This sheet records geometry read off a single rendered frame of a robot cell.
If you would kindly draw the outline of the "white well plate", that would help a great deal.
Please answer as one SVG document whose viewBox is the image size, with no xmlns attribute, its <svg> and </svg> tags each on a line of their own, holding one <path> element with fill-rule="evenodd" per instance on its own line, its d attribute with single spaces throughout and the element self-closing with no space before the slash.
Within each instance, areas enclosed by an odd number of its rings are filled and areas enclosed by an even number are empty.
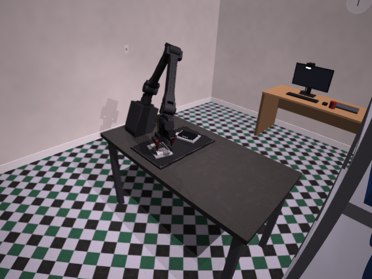
<svg viewBox="0 0 372 279">
<path fill-rule="evenodd" d="M 152 144 L 151 145 L 151 148 L 154 150 L 154 152 L 157 155 L 162 155 L 162 154 L 165 154 L 165 153 L 170 153 L 170 151 L 165 147 L 165 145 L 162 142 L 159 143 L 158 149 L 156 149 L 155 144 Z"/>
</svg>

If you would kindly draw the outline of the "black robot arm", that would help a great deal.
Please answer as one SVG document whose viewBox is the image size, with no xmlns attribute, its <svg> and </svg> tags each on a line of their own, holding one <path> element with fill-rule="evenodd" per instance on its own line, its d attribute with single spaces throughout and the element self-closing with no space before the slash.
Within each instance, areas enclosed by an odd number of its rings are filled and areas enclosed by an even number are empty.
<svg viewBox="0 0 372 279">
<path fill-rule="evenodd" d="M 174 128 L 173 116 L 176 113 L 176 103 L 175 103 L 175 84 L 176 84 L 176 72 L 177 72 L 177 62 L 181 61 L 183 58 L 183 52 L 179 47 L 165 43 L 164 53 L 149 80 L 144 82 L 142 91 L 143 96 L 141 101 L 137 101 L 138 104 L 143 106 L 154 107 L 152 102 L 152 96 L 158 93 L 160 84 L 158 83 L 164 69 L 167 66 L 166 74 L 166 84 L 164 96 L 162 99 L 162 105 L 160 107 L 159 113 L 159 134 L 161 136 L 166 135 L 169 141 L 173 140 L 176 136 L 176 131 Z M 151 86 L 150 86 L 151 85 Z"/>
</svg>

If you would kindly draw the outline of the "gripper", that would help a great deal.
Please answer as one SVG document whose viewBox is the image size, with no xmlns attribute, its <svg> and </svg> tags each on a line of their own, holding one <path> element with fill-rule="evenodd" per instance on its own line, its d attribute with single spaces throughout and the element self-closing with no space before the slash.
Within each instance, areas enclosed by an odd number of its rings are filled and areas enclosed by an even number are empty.
<svg viewBox="0 0 372 279">
<path fill-rule="evenodd" d="M 158 131 L 158 132 L 155 132 L 155 135 L 152 136 L 152 139 L 153 139 L 153 141 L 154 141 L 154 143 L 155 143 L 155 145 L 156 145 L 156 149 L 158 149 L 158 147 L 159 147 L 159 140 L 157 139 L 157 137 L 158 137 L 158 138 L 165 137 L 165 138 L 167 139 L 166 135 L 161 136 L 161 135 L 159 134 L 159 131 Z M 171 146 L 173 146 L 173 143 L 174 143 L 174 141 L 176 140 L 176 138 L 177 138 L 177 136 L 174 137 L 173 141 L 172 141 L 172 140 L 170 141 L 170 145 L 171 145 Z"/>
</svg>

